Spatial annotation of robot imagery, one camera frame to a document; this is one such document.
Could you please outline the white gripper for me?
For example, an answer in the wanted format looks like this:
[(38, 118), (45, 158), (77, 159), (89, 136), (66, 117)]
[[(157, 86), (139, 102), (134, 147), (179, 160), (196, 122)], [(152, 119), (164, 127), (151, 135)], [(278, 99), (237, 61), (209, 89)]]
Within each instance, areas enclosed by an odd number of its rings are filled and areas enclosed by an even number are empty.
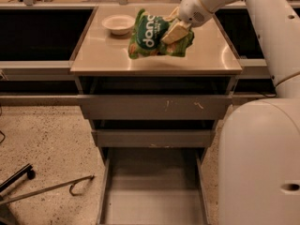
[(168, 16), (163, 17), (164, 21), (173, 22), (161, 41), (165, 44), (172, 44), (184, 38), (189, 32), (190, 26), (200, 27), (212, 17), (213, 13), (201, 0), (181, 0), (179, 7), (176, 7)]

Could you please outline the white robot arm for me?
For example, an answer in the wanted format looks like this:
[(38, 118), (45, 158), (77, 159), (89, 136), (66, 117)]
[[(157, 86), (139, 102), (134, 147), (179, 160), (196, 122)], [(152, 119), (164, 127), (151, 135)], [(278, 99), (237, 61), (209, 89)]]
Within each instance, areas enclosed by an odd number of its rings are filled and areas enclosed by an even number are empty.
[[(181, 0), (205, 24), (237, 0)], [(300, 18), (286, 0), (243, 0), (276, 96), (245, 103), (218, 142), (218, 225), (300, 225)]]

